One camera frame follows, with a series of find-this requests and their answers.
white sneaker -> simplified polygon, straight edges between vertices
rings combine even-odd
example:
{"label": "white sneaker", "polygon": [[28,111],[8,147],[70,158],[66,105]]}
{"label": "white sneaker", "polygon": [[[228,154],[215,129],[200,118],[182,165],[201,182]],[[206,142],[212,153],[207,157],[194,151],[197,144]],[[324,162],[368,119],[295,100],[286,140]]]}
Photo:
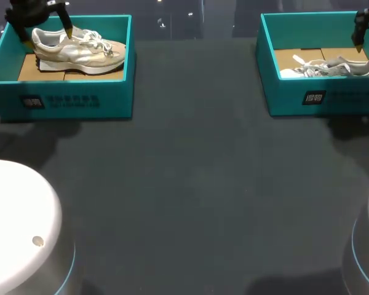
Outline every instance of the white sneaker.
{"label": "white sneaker", "polygon": [[282,78],[304,78],[322,76],[369,76],[368,61],[349,61],[338,57],[332,61],[312,60],[305,63],[300,57],[293,58],[302,65],[300,68],[283,69],[280,71]]}
{"label": "white sneaker", "polygon": [[369,76],[369,60],[368,61],[350,61],[343,57],[335,60],[328,60],[328,67],[345,63],[350,67],[351,76]]}
{"label": "white sneaker", "polygon": [[125,45],[102,39],[96,31],[73,27],[68,39],[64,29],[31,32],[40,71],[81,71],[97,75],[117,70],[123,65]]}

teal shoe box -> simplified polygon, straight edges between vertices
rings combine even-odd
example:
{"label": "teal shoe box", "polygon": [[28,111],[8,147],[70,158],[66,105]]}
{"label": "teal shoe box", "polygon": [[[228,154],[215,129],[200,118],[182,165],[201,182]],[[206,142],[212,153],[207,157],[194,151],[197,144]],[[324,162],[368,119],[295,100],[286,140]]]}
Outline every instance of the teal shoe box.
{"label": "teal shoe box", "polygon": [[[104,39],[126,44],[122,79],[18,81],[27,53],[7,24],[0,40],[0,117],[2,121],[131,118],[135,49],[130,15],[71,16],[74,26],[98,31]],[[39,28],[58,31],[58,17]]]}
{"label": "teal shoe box", "polygon": [[[355,13],[261,15],[256,59],[271,116],[369,114],[369,76],[283,79],[274,53],[353,47]],[[369,29],[364,50],[369,58]]]}

shoe box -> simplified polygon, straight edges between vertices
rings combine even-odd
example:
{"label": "shoe box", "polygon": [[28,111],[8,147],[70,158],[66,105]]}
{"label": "shoe box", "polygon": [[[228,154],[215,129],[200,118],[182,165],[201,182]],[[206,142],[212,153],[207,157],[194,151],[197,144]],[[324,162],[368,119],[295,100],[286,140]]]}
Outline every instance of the shoe box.
{"label": "shoe box", "polygon": [[369,29],[358,53],[351,41],[354,18],[355,12],[261,15],[255,53],[270,115],[369,114],[369,76],[280,76],[282,69],[300,67],[293,55],[305,61],[338,56],[367,61]]}
{"label": "shoe box", "polygon": [[[78,28],[95,30],[105,39],[126,44],[123,69],[98,76],[41,73],[32,50],[7,25],[0,40],[2,121],[131,118],[135,74],[132,17],[80,15],[71,16],[71,21]],[[58,31],[62,26],[58,17],[50,17],[39,28]]]}

dark gray table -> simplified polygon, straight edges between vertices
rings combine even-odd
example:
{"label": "dark gray table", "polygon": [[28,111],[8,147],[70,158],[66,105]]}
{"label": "dark gray table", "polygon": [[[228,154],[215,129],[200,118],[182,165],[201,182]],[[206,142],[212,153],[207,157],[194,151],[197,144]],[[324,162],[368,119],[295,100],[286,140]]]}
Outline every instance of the dark gray table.
{"label": "dark gray table", "polygon": [[132,120],[0,125],[72,216],[84,294],[344,294],[369,118],[271,118],[254,45],[138,42]]}

logo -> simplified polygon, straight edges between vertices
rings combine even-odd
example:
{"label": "logo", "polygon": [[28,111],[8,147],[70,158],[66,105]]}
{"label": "logo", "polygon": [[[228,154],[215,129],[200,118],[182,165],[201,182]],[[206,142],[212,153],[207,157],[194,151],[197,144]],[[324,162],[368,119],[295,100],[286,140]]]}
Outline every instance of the logo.
{"label": "logo", "polygon": [[308,91],[305,94],[302,105],[310,106],[313,104],[322,104],[325,94],[327,94],[325,90]]}
{"label": "logo", "polygon": [[26,109],[45,109],[44,103],[39,95],[20,95],[19,97]]}

